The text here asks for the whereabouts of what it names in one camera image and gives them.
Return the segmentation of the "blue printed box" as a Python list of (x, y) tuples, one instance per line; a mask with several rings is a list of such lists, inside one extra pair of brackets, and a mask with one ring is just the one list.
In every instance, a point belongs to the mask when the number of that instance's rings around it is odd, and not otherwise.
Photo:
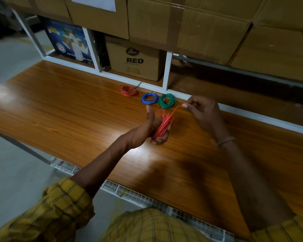
[(43, 16), (38, 17), (58, 54), (94, 65), (82, 27)]

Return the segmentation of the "small printed cardboard box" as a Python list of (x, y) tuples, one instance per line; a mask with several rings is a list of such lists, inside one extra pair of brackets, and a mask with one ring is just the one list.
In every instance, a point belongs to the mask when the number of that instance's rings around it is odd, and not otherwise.
[(111, 70), (158, 81), (165, 69), (166, 51), (105, 35)]

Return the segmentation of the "large taped cardboard box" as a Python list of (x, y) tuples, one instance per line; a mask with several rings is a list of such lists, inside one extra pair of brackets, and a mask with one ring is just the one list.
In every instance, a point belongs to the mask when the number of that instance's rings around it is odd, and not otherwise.
[(265, 0), (127, 0), (129, 40), (226, 65)]

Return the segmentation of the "plain brown cardboard box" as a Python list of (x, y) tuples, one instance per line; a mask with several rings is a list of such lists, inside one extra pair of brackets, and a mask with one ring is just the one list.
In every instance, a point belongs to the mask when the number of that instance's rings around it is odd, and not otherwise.
[(73, 24), (65, 0), (5, 0), (17, 11)]

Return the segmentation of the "person's left hand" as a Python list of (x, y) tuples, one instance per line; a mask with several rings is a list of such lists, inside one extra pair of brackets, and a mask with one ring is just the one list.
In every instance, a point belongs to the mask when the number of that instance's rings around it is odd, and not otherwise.
[(155, 116), (155, 128), (146, 129), (146, 121), (144, 121), (140, 126), (130, 130), (124, 134), (124, 139), (127, 145), (127, 149), (135, 149), (140, 147), (148, 138), (152, 138), (154, 133), (160, 128), (162, 124), (162, 117)]

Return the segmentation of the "person's right forearm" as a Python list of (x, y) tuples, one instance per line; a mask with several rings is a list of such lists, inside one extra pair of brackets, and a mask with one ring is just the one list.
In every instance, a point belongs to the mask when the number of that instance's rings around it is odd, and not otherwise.
[(295, 213), (242, 151), (235, 140), (219, 145), (235, 196), (250, 232), (291, 220)]

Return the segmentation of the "cardboard box with white label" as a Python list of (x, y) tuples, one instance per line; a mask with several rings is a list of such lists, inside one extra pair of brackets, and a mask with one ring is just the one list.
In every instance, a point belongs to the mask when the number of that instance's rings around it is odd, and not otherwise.
[(65, 0), (73, 24), (129, 39), (127, 0)]

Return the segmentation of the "wide brown cardboard box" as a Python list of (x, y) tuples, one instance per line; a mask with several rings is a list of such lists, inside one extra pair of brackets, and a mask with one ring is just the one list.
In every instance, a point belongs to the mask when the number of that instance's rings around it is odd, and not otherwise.
[(303, 81), (303, 0), (263, 0), (252, 25), (230, 66)]

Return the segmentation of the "yellow plaid shirt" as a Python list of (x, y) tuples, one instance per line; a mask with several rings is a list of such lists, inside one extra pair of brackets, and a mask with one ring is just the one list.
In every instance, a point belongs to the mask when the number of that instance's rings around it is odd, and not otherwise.
[[(39, 202), (0, 228), (0, 242), (75, 242), (93, 218), (93, 199), (68, 178), (48, 186)], [(210, 242), (200, 231), (153, 208), (125, 212), (98, 242)], [(249, 242), (303, 242), (303, 218), (251, 234)]]

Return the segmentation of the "person's left forearm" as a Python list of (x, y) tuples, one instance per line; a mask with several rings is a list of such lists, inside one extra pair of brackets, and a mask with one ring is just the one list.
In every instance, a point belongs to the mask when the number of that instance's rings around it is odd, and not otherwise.
[(74, 174), (70, 180), (94, 198), (104, 181), (129, 150), (128, 134), (123, 134), (92, 162)]

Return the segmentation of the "white metal shelf frame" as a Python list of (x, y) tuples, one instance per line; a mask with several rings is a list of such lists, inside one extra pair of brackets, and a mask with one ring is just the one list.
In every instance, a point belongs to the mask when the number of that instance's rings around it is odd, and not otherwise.
[[(194, 59), (188, 59), (186, 56), (182, 56), (182, 55), (178, 55), (176, 53), (172, 53), (172, 52), (166, 52), (166, 60), (165, 60), (165, 71), (164, 71), (164, 77), (163, 77), (163, 82), (162, 82), (162, 86), (156, 86), (156, 85), (152, 85), (150, 83), (146, 83), (146, 82), (142, 82), (139, 80), (134, 80), (132, 78), (129, 78), (127, 76), (121, 76), (121, 75), (117, 75), (117, 74), (113, 74), (110, 72), (106, 72), (103, 71), (100, 63), (98, 62), (98, 56), (97, 56), (97, 52), (96, 49), (94, 47), (94, 40), (93, 40), (93, 36), (92, 36), (92, 32), (90, 29), (87, 28), (82, 28), (85, 38), (88, 42), (88, 48), (89, 51), (92, 54), (92, 59), (93, 59), (93, 63), (94, 66), (93, 68), (82, 65), (82, 64), (78, 64), (75, 62), (71, 62), (71, 61), (67, 61), (67, 60), (63, 60), (57, 57), (53, 57), (53, 53), (55, 52), (54, 49), (46, 52), (44, 50), (44, 48), (42, 47), (42, 45), (40, 44), (39, 40), (37, 39), (36, 35), (34, 34), (34, 32), (31, 30), (30, 26), (28, 25), (26, 19), (24, 18), (24, 16), (22, 15), (22, 13), (18, 12), (15, 9), (12, 9), (12, 12), (14, 13), (14, 15), (16, 16), (17, 20), (19, 21), (20, 25), (22, 26), (22, 28), (24, 29), (24, 31), (26, 32), (26, 34), (28, 35), (30, 41), (32, 42), (32, 44), (34, 45), (34, 47), (37, 49), (37, 51), (39, 52), (41, 58), (45, 61), (48, 62), (52, 62), (58, 65), (63, 65), (72, 69), (76, 69), (79, 71), (83, 71), (83, 72), (87, 72), (90, 74), (94, 74), (97, 76), (101, 76), (101, 77), (105, 77), (114, 81), (119, 81), (122, 83), (126, 83), (129, 85), (134, 85), (137, 86), (139, 85), (142, 89), (147, 89), (147, 90), (151, 90), (154, 91), (156, 93), (161, 93), (161, 94), (167, 94), (167, 93), (171, 93), (173, 94), (176, 98), (178, 99), (182, 99), (182, 100), (187, 100), (190, 98), (189, 94), (186, 93), (181, 93), (175, 90), (170, 90), (168, 89), (169, 86), (169, 75), (170, 75), (170, 69), (171, 69), (171, 62), (172, 59), (177, 59), (180, 61), (189, 61), (189, 62), (197, 62), (203, 66), (210, 66), (213, 68), (218, 68), (221, 70), (226, 70), (226, 71), (234, 71), (237, 73), (241, 73), (241, 74), (245, 74), (245, 75), (256, 75), (256, 77), (259, 78), (263, 78), (263, 79), (268, 79), (271, 81), (277, 81), (277, 82), (282, 82), (281, 79), (277, 79), (271, 76), (261, 76), (259, 74), (256, 73), (249, 73), (249, 72), (245, 72), (243, 70), (238, 70), (238, 69), (229, 69), (227, 67), (224, 67), (222, 65), (215, 65), (209, 62), (203, 62), (201, 60), (194, 60)], [(236, 107), (232, 107), (232, 106), (228, 106), (225, 104), (220, 104), (219, 103), (219, 108), (222, 111), (225, 112), (229, 112), (232, 114), (236, 114), (239, 116), (243, 116), (249, 119), (253, 119), (259, 122), (263, 122), (263, 123), (267, 123), (273, 126), (277, 126), (277, 127), (281, 127), (287, 130), (291, 130), (291, 131), (295, 131), (297, 133), (301, 133), (303, 134), (303, 126), (301, 125), (297, 125), (294, 123), (290, 123), (287, 121), (282, 121), (276, 118), (272, 118), (272, 117), (268, 117), (262, 114), (257, 114), (251, 111), (247, 111), (247, 110), (243, 110), (243, 109), (239, 109)]]

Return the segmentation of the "person's right hand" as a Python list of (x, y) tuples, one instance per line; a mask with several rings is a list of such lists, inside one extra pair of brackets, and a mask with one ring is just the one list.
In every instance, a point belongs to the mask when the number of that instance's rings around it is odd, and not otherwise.
[(200, 111), (200, 116), (194, 117), (196, 122), (202, 130), (210, 134), (218, 145), (234, 140), (225, 126), (218, 103), (215, 100), (194, 95), (185, 103), (194, 105)]

